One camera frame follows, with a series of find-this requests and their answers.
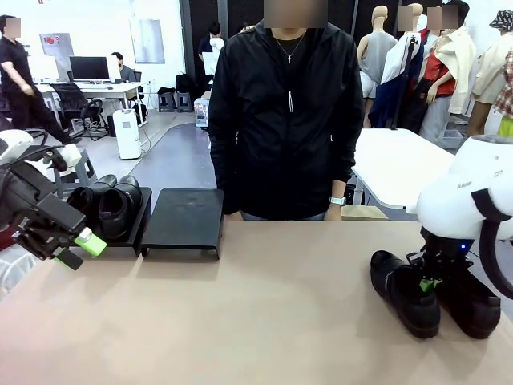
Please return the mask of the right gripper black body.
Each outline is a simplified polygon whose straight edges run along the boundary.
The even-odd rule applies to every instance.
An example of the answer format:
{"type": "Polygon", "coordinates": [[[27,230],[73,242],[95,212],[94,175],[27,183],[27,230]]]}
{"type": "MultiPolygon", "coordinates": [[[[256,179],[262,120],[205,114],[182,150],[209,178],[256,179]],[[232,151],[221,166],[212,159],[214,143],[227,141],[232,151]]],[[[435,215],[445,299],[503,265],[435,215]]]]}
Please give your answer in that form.
{"type": "Polygon", "coordinates": [[[406,260],[422,275],[423,279],[428,281],[443,281],[460,270],[468,270],[474,264],[466,256],[448,257],[427,249],[408,253],[406,260]]]}

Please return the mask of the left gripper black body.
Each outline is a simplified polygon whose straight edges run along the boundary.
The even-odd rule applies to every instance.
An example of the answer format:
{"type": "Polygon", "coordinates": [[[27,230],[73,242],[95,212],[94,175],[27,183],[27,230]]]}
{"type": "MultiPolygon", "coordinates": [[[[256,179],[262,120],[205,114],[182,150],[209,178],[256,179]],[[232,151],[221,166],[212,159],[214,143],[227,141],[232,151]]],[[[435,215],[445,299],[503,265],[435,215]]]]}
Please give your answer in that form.
{"type": "Polygon", "coordinates": [[[86,218],[77,209],[54,195],[38,202],[17,205],[11,226],[13,240],[41,261],[52,260],[57,248],[70,249],[85,226],[86,218]]]}

